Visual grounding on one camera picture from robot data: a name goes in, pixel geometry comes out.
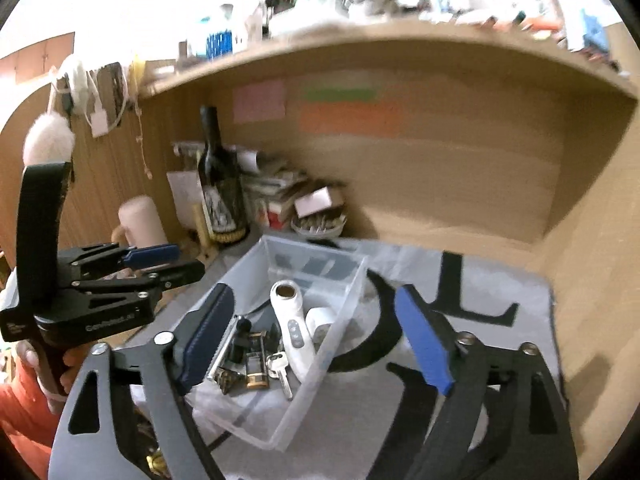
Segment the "person's left hand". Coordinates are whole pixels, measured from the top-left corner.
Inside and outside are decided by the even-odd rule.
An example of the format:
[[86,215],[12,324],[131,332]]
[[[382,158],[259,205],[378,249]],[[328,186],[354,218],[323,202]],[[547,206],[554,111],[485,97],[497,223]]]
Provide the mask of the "person's left hand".
[[71,348],[67,350],[63,356],[63,363],[66,367],[64,373],[60,377],[60,384],[63,392],[59,393],[49,388],[44,379],[42,373],[44,372],[43,366],[40,364],[38,352],[35,347],[28,341],[20,341],[15,346],[15,352],[17,357],[26,366],[26,368],[35,374],[37,384],[44,394],[47,400],[47,406],[52,414],[59,415],[62,413],[67,396],[70,393],[70,389],[73,387],[74,381],[80,371],[82,363],[90,353],[93,343],[82,344],[79,347]]

